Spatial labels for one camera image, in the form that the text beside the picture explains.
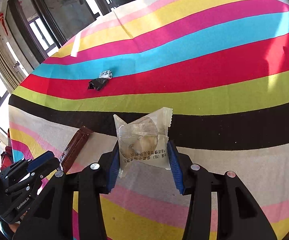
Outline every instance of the metal screw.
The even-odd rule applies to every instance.
[[[91,168],[92,170],[97,170],[98,168],[100,168],[100,164],[99,164],[99,163],[92,163],[92,164],[90,165],[90,168]]]
[[[228,175],[228,177],[231,177],[231,178],[236,177],[236,173],[234,173],[233,171],[228,171],[227,175]]]
[[[63,171],[57,171],[54,175],[55,175],[57,178],[60,178],[60,177],[62,177],[63,174],[64,174]]]
[[[194,171],[198,171],[198,170],[200,170],[200,166],[198,164],[192,164],[191,169]]]

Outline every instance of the white wrapper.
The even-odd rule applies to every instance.
[[[99,78],[106,78],[106,79],[112,79],[112,72],[111,70],[103,71],[100,73]]]
[[[114,115],[120,151],[119,176],[124,177],[133,161],[169,169],[168,127],[172,109],[163,107],[127,124]]]

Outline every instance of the striped tablecloth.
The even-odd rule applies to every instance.
[[[101,90],[88,82],[105,70]],[[272,224],[289,231],[289,5],[278,0],[137,0],[98,19],[48,58],[9,102],[15,159],[59,157],[79,127],[95,131],[70,172],[112,150],[126,122],[173,108],[169,136],[209,171],[233,170]],[[78,236],[77,196],[74,237]],[[113,240],[181,239],[189,196],[171,171],[133,162],[101,196]],[[211,239],[216,239],[213,197]]]

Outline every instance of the red stripe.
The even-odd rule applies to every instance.
[[[243,82],[289,70],[289,33],[222,50],[154,70],[112,78],[100,91],[89,80],[49,79],[31,74],[21,86],[59,98],[176,93]]]
[[[45,64],[70,65],[122,54],[140,53],[185,35],[221,23],[245,17],[289,11],[289,5],[278,0],[244,0],[213,7],[172,22],[131,40],[106,43],[78,52],[77,57],[49,57]]]

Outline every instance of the black stripe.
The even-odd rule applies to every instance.
[[[58,111],[15,95],[9,104],[23,111],[56,122],[116,136],[113,115],[132,122],[146,114],[114,112]],[[211,150],[250,150],[289,143],[289,103],[271,108],[224,115],[172,116],[170,139],[177,146]]]

